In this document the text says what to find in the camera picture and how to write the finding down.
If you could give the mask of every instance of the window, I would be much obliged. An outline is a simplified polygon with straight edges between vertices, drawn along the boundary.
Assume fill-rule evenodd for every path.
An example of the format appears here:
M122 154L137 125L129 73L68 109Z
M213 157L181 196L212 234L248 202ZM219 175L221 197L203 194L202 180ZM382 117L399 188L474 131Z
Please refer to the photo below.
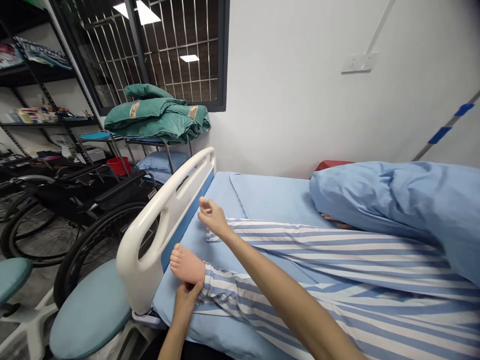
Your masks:
M229 0L50 1L101 116L137 83L225 111Z

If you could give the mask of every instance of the human hand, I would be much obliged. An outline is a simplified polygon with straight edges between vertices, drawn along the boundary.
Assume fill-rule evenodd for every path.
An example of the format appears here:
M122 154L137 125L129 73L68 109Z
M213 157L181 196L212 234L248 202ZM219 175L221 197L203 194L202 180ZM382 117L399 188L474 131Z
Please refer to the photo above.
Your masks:
M215 235L222 238L228 231L232 231L225 219L224 211L213 200L200 198L200 212L198 218Z
M190 320L195 308L197 296L204 287L203 278L195 285L183 281L176 289L175 310L173 311L173 320L171 328L180 328L184 332L184 337L189 333Z

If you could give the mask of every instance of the blue stool seat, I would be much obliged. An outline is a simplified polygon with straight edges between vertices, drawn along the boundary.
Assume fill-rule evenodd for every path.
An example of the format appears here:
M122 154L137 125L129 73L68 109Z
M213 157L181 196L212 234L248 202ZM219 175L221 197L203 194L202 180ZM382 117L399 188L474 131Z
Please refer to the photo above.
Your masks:
M32 263L23 257L0 261L0 305L21 289L32 272Z
M124 284L110 260L83 279L63 303L50 332L58 359L81 359L103 348L130 319Z

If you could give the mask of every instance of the stool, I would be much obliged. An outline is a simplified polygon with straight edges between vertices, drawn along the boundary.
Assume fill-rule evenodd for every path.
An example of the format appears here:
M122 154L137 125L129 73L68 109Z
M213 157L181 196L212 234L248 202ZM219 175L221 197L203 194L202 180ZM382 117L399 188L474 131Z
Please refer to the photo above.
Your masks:
M127 344L136 330L148 343L153 330L130 320L132 310L124 284L110 260L87 275L61 306L50 332L50 350L57 359L83 359L108 344L122 330L110 359L126 355Z
M44 322L57 312L57 306L54 303L47 305L52 298L53 289L34 309L7 303L22 288L31 272L32 263L25 258L17 257L0 261L0 314L2 316L0 321L19 324L15 331L0 344L0 358L25 334L30 359L41 360L45 355Z

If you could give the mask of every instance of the red bucket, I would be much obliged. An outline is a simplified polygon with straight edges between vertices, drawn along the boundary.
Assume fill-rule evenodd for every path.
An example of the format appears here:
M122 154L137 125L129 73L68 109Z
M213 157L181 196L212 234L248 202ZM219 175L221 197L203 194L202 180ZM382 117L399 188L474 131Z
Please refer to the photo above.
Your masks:
M124 156L123 161L125 162L126 170L130 174L131 171L130 171L129 158ZM121 158L114 157L113 159L107 160L106 163L111 166L113 172L115 174L117 174L118 176L127 175L127 173L125 172L125 167L124 167L124 164L123 164Z

